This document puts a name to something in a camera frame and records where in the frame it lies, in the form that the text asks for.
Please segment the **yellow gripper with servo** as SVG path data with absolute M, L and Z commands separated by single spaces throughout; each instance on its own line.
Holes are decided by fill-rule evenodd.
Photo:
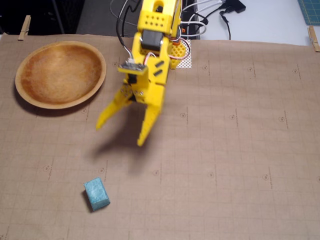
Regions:
M 123 63 L 125 80 L 112 102 L 100 113 L 96 129 L 100 129 L 109 118 L 133 101 L 146 105 L 137 145 L 142 147 L 157 121 L 164 105 L 165 85 L 168 78 L 170 58 L 169 39 L 160 40 L 160 50 L 142 48 L 142 33 L 133 38 L 132 55 Z

